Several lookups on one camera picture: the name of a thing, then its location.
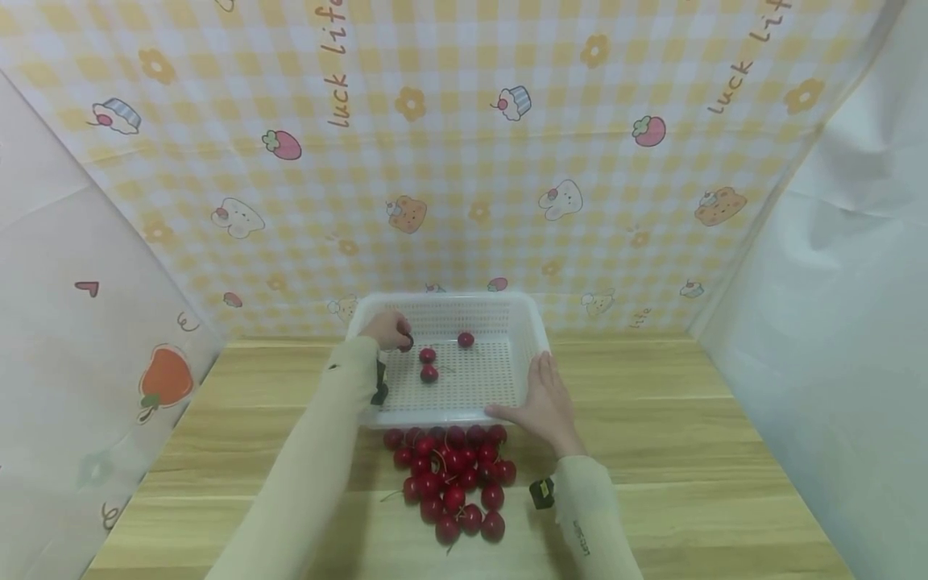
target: yellow flower print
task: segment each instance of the yellow flower print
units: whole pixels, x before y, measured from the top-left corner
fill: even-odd
[[[166,244],[174,240],[174,231],[163,220],[149,220],[142,226],[145,241],[149,244]]]
[[[154,79],[161,84],[171,84],[177,80],[174,67],[157,48],[139,50],[138,59],[142,61],[142,72],[149,79]]]
[[[786,94],[783,98],[783,104],[786,105],[786,112],[795,115],[806,110],[810,110],[818,103],[821,92],[825,90],[825,83],[819,79],[806,79],[799,83],[799,86]]]
[[[273,290],[274,292],[280,292],[287,289],[287,280],[284,279],[280,274],[274,274],[267,279],[267,288]]]
[[[481,226],[486,224],[490,219],[490,204],[486,201],[473,202],[467,216]]]
[[[339,240],[339,251],[346,256],[354,256],[358,253],[357,244],[349,239],[340,239]]]
[[[541,265],[542,276],[553,277],[561,272],[561,263],[557,260],[548,260]]]
[[[588,69],[595,69],[609,57],[609,37],[605,34],[592,34],[586,39],[586,46],[580,53],[580,60]]]
[[[418,88],[404,86],[393,105],[396,112],[406,117],[409,122],[421,119],[425,115],[425,95]]]

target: pile of cherries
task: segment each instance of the pile of cherries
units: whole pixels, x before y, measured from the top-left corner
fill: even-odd
[[[503,487],[516,481],[515,463],[499,455],[508,437],[502,425],[472,425],[466,431],[457,425],[447,431],[432,427],[428,432],[413,427],[383,434],[383,444],[393,451],[393,464],[409,470],[402,492],[406,504],[419,504],[422,520],[435,526],[435,537],[449,550],[461,530],[467,535],[480,532],[494,543],[503,538]],[[467,493],[478,488],[486,513],[468,503]]]

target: person's right hand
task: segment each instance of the person's right hand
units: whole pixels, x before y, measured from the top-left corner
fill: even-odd
[[[490,405],[484,412],[515,423],[547,442],[558,459],[586,455],[586,448],[574,427],[574,402],[551,353],[538,354],[529,364],[524,406]]]

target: beige sleeve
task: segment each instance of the beige sleeve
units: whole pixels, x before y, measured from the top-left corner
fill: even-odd
[[[377,343],[332,351],[303,416],[206,580],[291,580],[303,568],[348,483],[358,415],[377,391]]]
[[[562,458],[554,508],[584,580],[642,580],[619,515],[609,472],[586,456]]]

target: wooden table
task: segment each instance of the wooden table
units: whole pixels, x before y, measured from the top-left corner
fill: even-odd
[[[219,357],[85,580],[200,580],[261,487],[316,387],[332,342],[245,341]],[[617,483],[647,580],[850,578],[700,347],[687,337],[555,337],[590,453]],[[400,496],[405,477],[360,433],[351,481],[308,578],[578,579],[526,486],[554,469],[516,428],[506,537],[445,555]]]

